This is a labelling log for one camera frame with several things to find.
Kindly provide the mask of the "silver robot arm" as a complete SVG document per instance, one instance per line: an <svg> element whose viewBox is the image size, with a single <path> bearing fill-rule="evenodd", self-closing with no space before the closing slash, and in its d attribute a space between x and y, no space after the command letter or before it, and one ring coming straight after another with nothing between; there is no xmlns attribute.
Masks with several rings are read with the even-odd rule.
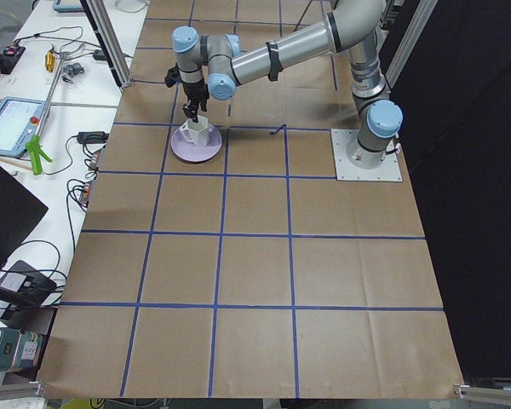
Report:
<svg viewBox="0 0 511 409"><path fill-rule="evenodd" d="M207 101L227 101L238 87L267 78L278 81L284 69L326 53L347 53L352 75L352 95L364 136L357 146L364 153L385 154L386 145L399 128L386 135L377 128L373 107L392 105L387 80L382 73L376 28L382 17L380 1L338 1L318 23L306 26L259 49L242 52L240 38L232 34L208 35L192 26L178 26L171 35L176 63L164 83L180 84L187 97L184 115L198 120Z"/></svg>

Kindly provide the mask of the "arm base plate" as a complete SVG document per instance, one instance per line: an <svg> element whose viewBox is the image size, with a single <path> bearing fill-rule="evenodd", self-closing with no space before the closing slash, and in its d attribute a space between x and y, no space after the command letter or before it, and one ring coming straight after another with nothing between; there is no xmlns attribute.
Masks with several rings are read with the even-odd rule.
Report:
<svg viewBox="0 0 511 409"><path fill-rule="evenodd" d="M331 129L338 181L402 182L398 153L393 141L384 151L372 153L359 145L358 130Z"/></svg>

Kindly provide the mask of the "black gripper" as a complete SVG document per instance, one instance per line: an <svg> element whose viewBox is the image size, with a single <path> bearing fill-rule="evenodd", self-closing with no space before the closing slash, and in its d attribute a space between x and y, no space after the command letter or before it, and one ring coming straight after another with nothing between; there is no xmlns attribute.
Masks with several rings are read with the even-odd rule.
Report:
<svg viewBox="0 0 511 409"><path fill-rule="evenodd" d="M187 102L182 105L182 111L188 119L194 123L198 122L198 110L208 112L207 101L210 98L208 86L205 81L196 83L184 83L184 93L187 96Z"/></svg>

